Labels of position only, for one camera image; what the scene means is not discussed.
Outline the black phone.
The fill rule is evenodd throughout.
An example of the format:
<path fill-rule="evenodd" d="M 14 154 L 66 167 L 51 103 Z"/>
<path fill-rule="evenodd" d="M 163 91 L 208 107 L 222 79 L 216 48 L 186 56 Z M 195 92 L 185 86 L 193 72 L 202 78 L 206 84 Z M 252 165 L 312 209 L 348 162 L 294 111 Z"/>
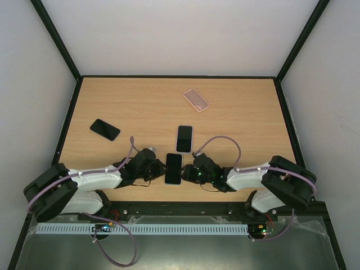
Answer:
<path fill-rule="evenodd" d="M 114 141 L 120 134 L 119 128 L 116 128 L 101 119 L 96 119 L 89 129 L 109 141 Z"/>

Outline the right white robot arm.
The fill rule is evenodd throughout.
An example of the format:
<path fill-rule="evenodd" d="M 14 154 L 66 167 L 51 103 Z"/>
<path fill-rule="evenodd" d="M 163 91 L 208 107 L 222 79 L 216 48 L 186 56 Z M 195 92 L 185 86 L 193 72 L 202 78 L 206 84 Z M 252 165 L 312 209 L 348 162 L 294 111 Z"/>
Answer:
<path fill-rule="evenodd" d="M 205 154 L 181 169 L 181 178 L 198 185 L 210 183 L 220 192 L 251 189 L 242 215 L 255 221 L 282 206 L 305 210 L 317 193 L 316 176 L 282 156 L 247 168 L 220 167 Z"/>

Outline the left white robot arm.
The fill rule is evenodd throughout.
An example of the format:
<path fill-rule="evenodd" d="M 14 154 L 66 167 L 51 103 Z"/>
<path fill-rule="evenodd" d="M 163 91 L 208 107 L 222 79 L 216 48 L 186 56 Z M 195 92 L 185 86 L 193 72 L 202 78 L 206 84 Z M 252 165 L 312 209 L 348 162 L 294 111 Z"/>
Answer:
<path fill-rule="evenodd" d="M 50 221 L 61 214 L 88 213 L 104 217 L 110 210 L 106 189 L 134 184 L 138 179 L 150 182 L 165 173 L 165 165 L 150 148 L 134 157 L 126 157 L 105 168 L 92 170 L 68 169 L 63 163 L 51 166 L 28 184 L 24 196 L 28 211 L 38 223 Z"/>

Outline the pink phone case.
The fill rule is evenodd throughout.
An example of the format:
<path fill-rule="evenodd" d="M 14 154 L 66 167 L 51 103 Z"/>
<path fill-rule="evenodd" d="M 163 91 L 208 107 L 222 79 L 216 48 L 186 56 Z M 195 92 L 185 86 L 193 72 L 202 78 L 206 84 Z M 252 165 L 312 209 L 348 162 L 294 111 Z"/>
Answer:
<path fill-rule="evenodd" d="M 185 91 L 183 96 L 198 113 L 209 108 L 209 103 L 196 89 L 191 88 Z"/>

